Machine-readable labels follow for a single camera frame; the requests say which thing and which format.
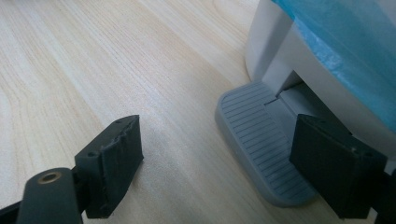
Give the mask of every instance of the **ribbed pedal surface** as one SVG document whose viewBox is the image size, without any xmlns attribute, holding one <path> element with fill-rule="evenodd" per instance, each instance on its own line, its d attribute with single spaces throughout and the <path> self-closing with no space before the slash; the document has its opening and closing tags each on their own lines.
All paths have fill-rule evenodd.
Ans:
<svg viewBox="0 0 396 224">
<path fill-rule="evenodd" d="M 216 120 L 264 198 L 293 206 L 316 193 L 289 162 L 292 139 L 265 108 L 275 100 L 262 82 L 250 83 L 220 98 Z"/>
</svg>

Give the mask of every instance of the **black plastic part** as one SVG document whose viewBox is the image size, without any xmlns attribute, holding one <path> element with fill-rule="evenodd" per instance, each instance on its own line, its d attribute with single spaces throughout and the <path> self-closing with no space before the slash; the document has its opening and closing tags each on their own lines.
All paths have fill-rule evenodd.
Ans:
<svg viewBox="0 0 396 224">
<path fill-rule="evenodd" d="M 14 203 L 0 210 L 0 223 L 13 224 L 17 222 L 21 202 Z"/>
<path fill-rule="evenodd" d="M 75 157 L 78 178 L 89 185 L 88 218 L 109 217 L 143 160 L 139 116 L 118 119 Z"/>
<path fill-rule="evenodd" d="M 373 204 L 378 213 L 375 224 L 396 223 L 396 170 L 392 176 L 384 174 L 379 192 Z"/>
<path fill-rule="evenodd" d="M 340 218 L 367 218 L 387 157 L 348 131 L 299 115 L 290 161 Z"/>
<path fill-rule="evenodd" d="M 82 223 L 71 170 L 56 168 L 32 177 L 25 186 L 17 223 Z"/>
<path fill-rule="evenodd" d="M 78 211 L 82 213 L 91 201 L 90 187 L 88 186 L 88 182 L 85 182 L 78 177 L 76 167 L 72 169 L 72 173 L 78 201 Z"/>
</svg>

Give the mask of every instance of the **gray foot pedal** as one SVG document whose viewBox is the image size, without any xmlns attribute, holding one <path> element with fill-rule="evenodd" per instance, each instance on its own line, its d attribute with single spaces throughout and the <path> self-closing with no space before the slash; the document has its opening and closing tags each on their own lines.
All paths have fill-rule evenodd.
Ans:
<svg viewBox="0 0 396 224">
<path fill-rule="evenodd" d="M 316 195 L 289 161 L 297 115 L 285 101 L 252 82 L 224 93 L 216 111 L 217 124 L 261 195 L 281 207 Z"/>
</svg>

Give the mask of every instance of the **blue plastic bag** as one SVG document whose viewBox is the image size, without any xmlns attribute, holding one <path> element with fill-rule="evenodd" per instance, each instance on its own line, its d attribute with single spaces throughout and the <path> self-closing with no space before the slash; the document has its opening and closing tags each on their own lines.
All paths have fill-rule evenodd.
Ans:
<svg viewBox="0 0 396 224">
<path fill-rule="evenodd" d="M 396 0 L 274 0 L 318 60 L 396 133 Z"/>
</svg>

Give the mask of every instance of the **light wood grain surface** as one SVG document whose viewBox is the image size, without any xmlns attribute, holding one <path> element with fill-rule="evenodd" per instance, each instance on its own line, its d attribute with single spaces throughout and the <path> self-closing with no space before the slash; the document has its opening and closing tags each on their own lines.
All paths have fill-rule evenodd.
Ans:
<svg viewBox="0 0 396 224">
<path fill-rule="evenodd" d="M 110 219 L 86 223 L 344 223 L 321 199 L 267 203 L 214 121 L 220 95 L 249 82 L 257 4 L 0 1 L 0 208 L 139 114 L 145 160 Z"/>
</svg>

